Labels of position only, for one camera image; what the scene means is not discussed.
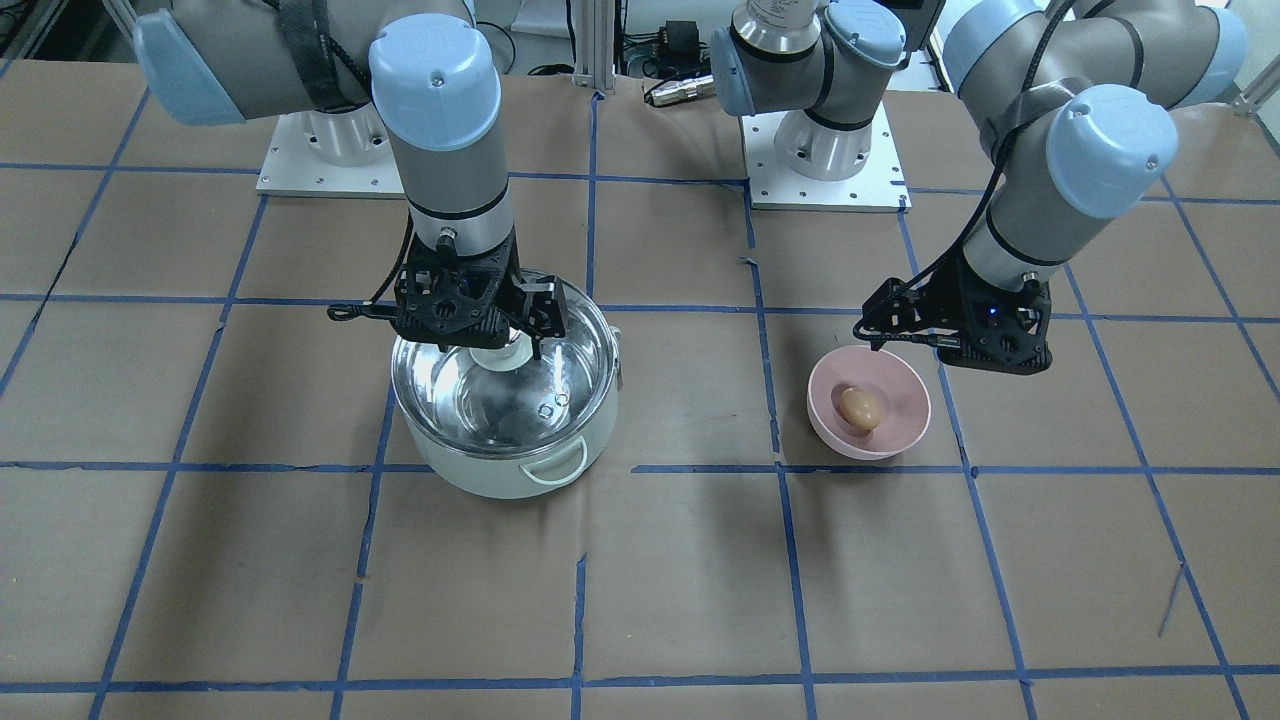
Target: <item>tiled floor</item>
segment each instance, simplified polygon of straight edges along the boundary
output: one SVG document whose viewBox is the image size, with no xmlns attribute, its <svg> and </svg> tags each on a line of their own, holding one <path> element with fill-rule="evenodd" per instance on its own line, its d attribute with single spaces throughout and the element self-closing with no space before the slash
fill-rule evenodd
<svg viewBox="0 0 1280 720">
<path fill-rule="evenodd" d="M 714 104 L 507 79 L 522 256 L 626 387 L 582 479 L 494 502 L 420 465 L 389 331 L 321 310 L 399 202 L 255 197 L 270 123 L 182 128 L 128 65 L 0 69 L 0 717 L 1280 717 L 1251 120 L 1175 114 L 1167 183 L 1052 281 L 1048 373 L 896 348 L 933 423 L 868 465 L 804 380 L 975 202 L 956 101 L 887 99 L 909 214 L 751 213 Z"/>
</svg>

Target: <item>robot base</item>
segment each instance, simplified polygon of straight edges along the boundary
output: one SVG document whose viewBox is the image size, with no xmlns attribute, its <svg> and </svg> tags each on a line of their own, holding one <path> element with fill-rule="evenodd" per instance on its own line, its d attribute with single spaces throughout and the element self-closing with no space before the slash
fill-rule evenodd
<svg viewBox="0 0 1280 720">
<path fill-rule="evenodd" d="M 910 208 L 897 146 L 884 105 L 872 120 L 872 151 L 865 167 L 846 181 L 823 182 L 786 167 L 773 152 L 773 133 L 786 113 L 742 118 L 742 154 L 751 179 L 751 206 L 762 210 L 842 210 L 896 213 Z"/>
<path fill-rule="evenodd" d="M 399 172 L 390 143 L 367 152 L 362 164 L 343 167 L 328 161 L 310 146 L 306 113 L 280 115 L 257 177 L 260 195 L 289 197 L 403 199 Z"/>
</svg>

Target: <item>pot handle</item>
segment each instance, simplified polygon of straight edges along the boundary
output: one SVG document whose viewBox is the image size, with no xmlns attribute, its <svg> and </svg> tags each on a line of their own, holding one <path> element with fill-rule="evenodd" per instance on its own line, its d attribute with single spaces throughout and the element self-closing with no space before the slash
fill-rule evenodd
<svg viewBox="0 0 1280 720">
<path fill-rule="evenodd" d="M 556 479 L 547 479 L 538 477 L 539 468 L 558 465 L 561 460 L 568 457 L 570 454 L 575 451 L 581 454 L 582 457 L 581 460 L 579 460 L 577 468 L 575 468 L 572 473 L 564 475 L 563 478 L 556 478 Z M 589 457 L 590 454 L 586 450 L 586 438 L 582 436 L 577 436 L 577 438 L 575 438 L 573 442 L 564 450 L 557 452 L 550 457 L 547 457 L 545 460 L 539 460 L 538 462 L 530 462 L 529 465 L 521 465 L 520 471 L 524 473 L 526 478 L 534 480 L 540 486 L 550 486 L 550 487 L 567 486 L 568 483 L 572 483 L 582 473 L 586 471 L 586 466 L 589 465 L 588 462 Z"/>
</svg>

